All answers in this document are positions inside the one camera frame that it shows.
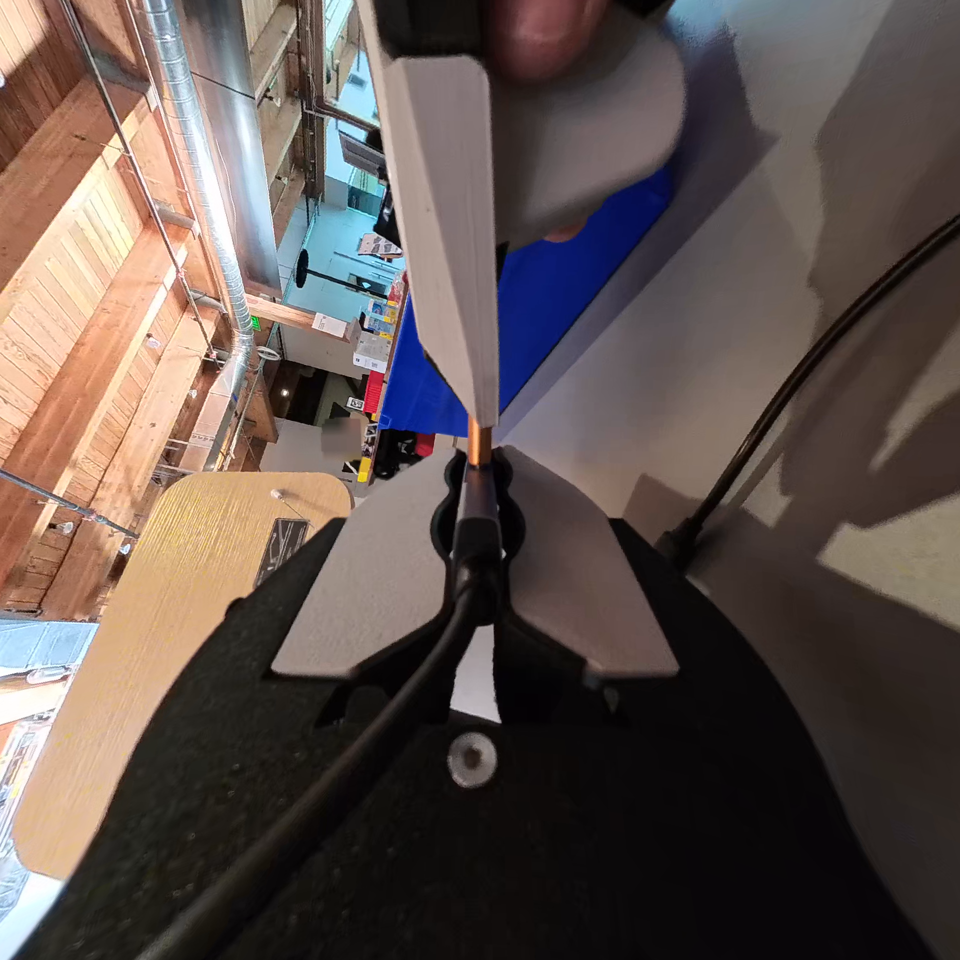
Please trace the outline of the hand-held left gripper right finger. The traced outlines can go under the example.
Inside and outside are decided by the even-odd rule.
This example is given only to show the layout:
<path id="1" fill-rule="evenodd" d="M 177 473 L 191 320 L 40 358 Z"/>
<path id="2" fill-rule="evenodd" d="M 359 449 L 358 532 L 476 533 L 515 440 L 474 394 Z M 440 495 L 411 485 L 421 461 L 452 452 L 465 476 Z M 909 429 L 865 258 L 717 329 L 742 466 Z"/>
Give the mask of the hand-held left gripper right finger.
<path id="1" fill-rule="evenodd" d="M 589 677 L 673 677 L 679 664 L 606 513 L 513 446 L 507 493 L 523 522 L 509 562 L 513 612 L 576 655 Z"/>

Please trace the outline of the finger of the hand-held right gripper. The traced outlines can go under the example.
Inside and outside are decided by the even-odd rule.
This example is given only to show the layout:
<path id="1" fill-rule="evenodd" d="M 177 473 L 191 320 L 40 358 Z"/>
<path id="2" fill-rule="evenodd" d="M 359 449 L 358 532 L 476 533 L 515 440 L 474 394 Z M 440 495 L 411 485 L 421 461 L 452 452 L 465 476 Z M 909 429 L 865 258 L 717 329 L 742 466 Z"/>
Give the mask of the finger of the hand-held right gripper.
<path id="1" fill-rule="evenodd" d="M 491 87 L 478 2 L 358 4 L 418 337 L 466 414 L 499 417 Z"/>

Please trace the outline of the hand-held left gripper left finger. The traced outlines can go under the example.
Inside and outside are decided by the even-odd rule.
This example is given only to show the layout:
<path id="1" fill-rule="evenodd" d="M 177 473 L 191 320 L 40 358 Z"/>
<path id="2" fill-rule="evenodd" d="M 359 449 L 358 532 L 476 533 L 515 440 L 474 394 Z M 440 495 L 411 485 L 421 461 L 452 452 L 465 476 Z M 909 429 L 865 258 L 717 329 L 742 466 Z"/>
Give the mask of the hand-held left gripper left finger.
<path id="1" fill-rule="evenodd" d="M 440 615 L 450 549 L 435 517 L 458 451 L 436 450 L 374 490 L 345 520 L 271 663 L 290 678 L 343 680 Z"/>

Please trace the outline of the black cable blue plug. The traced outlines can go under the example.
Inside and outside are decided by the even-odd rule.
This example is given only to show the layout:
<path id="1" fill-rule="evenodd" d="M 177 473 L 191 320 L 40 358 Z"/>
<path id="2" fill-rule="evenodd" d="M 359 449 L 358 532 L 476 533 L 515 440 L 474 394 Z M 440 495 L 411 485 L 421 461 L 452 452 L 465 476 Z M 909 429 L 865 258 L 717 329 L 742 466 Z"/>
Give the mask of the black cable blue plug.
<path id="1" fill-rule="evenodd" d="M 449 619 L 422 663 L 358 738 L 265 834 L 139 954 L 216 958 L 371 793 L 454 679 L 474 633 L 499 612 L 502 535 L 494 470 L 464 469 Z"/>

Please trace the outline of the blue storage bin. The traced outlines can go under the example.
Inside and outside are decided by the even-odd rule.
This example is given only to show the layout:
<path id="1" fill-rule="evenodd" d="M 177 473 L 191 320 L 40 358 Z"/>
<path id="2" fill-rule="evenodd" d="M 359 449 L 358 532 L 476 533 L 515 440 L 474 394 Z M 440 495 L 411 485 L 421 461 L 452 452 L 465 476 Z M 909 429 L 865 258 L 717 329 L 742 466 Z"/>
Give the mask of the blue storage bin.
<path id="1" fill-rule="evenodd" d="M 665 164 L 608 197 L 574 238 L 562 243 L 540 240 L 507 253 L 498 282 L 502 413 L 673 196 L 673 175 Z M 463 404 L 426 358 L 412 296 L 403 311 L 379 425 L 424 435 L 467 434 Z"/>

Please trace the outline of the person's right hand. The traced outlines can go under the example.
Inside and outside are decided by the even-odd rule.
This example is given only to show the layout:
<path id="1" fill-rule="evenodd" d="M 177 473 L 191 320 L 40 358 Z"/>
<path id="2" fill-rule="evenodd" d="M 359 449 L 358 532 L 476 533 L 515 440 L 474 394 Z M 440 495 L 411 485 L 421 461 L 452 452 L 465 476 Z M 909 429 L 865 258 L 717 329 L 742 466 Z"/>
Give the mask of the person's right hand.
<path id="1" fill-rule="evenodd" d="M 562 74 L 585 51 L 608 1 L 492 1 L 487 60 L 503 78 L 538 83 Z"/>

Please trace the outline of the black disc pole stand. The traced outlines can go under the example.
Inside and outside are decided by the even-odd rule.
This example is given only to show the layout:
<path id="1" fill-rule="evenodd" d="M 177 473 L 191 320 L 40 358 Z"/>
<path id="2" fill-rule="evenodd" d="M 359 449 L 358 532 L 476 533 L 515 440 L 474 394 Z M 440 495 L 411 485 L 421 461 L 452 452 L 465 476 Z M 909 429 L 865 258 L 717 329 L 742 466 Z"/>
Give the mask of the black disc pole stand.
<path id="1" fill-rule="evenodd" d="M 353 279 L 342 279 L 328 273 L 313 270 L 309 265 L 308 250 L 303 248 L 296 259 L 294 284 L 298 289 L 302 289 L 305 287 L 306 281 L 310 278 L 333 283 L 351 292 L 366 294 L 371 297 L 383 299 L 385 296 L 385 290 L 380 284 L 363 279 L 357 275 L 354 275 Z"/>

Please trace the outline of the smooth silver ventilation duct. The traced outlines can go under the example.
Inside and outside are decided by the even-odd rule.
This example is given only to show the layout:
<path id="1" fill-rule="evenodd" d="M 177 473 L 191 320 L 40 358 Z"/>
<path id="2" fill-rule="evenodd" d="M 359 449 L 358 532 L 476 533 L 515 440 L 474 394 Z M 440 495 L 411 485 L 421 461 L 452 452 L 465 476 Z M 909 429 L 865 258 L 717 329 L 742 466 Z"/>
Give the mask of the smooth silver ventilation duct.
<path id="1" fill-rule="evenodd" d="M 277 296 L 280 267 L 242 2 L 181 1 L 177 9 L 245 286 Z"/>

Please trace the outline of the spiral silver ventilation duct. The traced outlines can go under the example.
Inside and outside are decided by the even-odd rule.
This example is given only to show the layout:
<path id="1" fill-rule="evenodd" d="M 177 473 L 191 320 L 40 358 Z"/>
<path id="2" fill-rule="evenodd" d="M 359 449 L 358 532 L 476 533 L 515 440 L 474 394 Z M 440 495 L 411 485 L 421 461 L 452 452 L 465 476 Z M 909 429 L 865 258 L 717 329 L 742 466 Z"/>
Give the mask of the spiral silver ventilation duct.
<path id="1" fill-rule="evenodd" d="M 131 6 L 174 141 L 183 155 L 186 180 L 198 201 L 200 219 L 222 274 L 224 303 L 233 325 L 231 358 L 223 371 L 227 374 L 229 405 L 235 409 L 246 382 L 255 336 L 201 99 L 176 4 L 138 1 Z"/>

